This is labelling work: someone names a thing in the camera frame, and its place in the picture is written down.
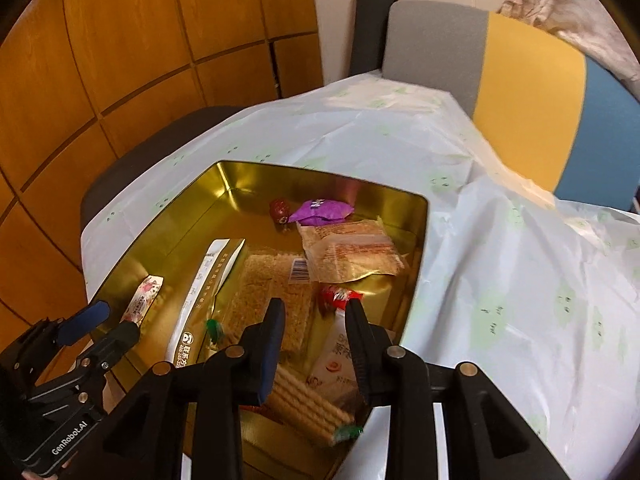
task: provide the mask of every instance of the white snack wrapper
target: white snack wrapper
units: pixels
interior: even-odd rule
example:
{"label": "white snack wrapper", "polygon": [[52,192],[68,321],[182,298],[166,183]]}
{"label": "white snack wrapper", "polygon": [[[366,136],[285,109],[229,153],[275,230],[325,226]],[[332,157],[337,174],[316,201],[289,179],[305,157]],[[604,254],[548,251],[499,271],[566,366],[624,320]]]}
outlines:
{"label": "white snack wrapper", "polygon": [[213,240],[207,249],[166,349],[165,359],[176,368],[195,363],[204,339],[205,322],[213,313],[215,295],[225,283],[243,245],[243,238],[225,238]]}
{"label": "white snack wrapper", "polygon": [[324,340],[320,357],[316,360],[306,383],[345,412],[354,413],[360,404],[358,383],[344,324],[344,311],[340,308],[335,311],[334,325]]}
{"label": "white snack wrapper", "polygon": [[164,278],[161,276],[147,276],[136,289],[136,293],[131,298],[129,306],[124,311],[120,321],[132,321],[140,326],[146,313],[154,302]]}

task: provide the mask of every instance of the white plastic sheet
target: white plastic sheet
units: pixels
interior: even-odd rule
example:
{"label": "white plastic sheet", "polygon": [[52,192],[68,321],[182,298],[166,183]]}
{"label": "white plastic sheet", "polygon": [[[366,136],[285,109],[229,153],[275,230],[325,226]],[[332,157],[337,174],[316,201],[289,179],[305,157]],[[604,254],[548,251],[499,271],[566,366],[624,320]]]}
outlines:
{"label": "white plastic sheet", "polygon": [[[477,363],[572,479],[606,478],[640,422],[638,216],[558,201],[508,170],[445,92],[356,76],[245,110],[130,184],[82,233],[89,297],[163,205],[222,159],[427,197],[402,345],[436,364]],[[388,410],[374,410],[336,478],[384,478],[387,433]]]}

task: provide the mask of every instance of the rice cracker bar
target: rice cracker bar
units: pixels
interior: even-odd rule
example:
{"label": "rice cracker bar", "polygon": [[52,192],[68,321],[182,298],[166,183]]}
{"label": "rice cracker bar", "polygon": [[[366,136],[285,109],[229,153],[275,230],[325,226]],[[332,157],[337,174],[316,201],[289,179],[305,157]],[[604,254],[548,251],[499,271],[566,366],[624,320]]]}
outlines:
{"label": "rice cracker bar", "polygon": [[306,272],[306,260],[295,254],[251,254],[244,263],[223,327],[239,339],[249,325],[260,323],[271,298],[285,305],[286,323],[282,351],[299,353],[311,328],[313,286]]}

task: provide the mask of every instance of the barcode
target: barcode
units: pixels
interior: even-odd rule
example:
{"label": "barcode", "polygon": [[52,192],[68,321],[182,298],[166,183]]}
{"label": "barcode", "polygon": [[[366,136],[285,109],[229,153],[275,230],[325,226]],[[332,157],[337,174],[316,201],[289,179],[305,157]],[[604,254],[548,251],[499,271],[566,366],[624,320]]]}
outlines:
{"label": "barcode", "polygon": [[309,269],[304,258],[296,258],[291,264],[289,283],[309,283]]}

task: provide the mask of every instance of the gray chair cushion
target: gray chair cushion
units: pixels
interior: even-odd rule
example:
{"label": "gray chair cushion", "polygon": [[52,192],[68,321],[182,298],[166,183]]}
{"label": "gray chair cushion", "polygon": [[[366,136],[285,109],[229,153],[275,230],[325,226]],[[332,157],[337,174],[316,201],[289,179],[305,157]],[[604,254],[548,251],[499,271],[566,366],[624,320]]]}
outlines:
{"label": "gray chair cushion", "polygon": [[401,1],[391,7],[382,75],[451,92],[472,116],[484,59],[486,10]]}

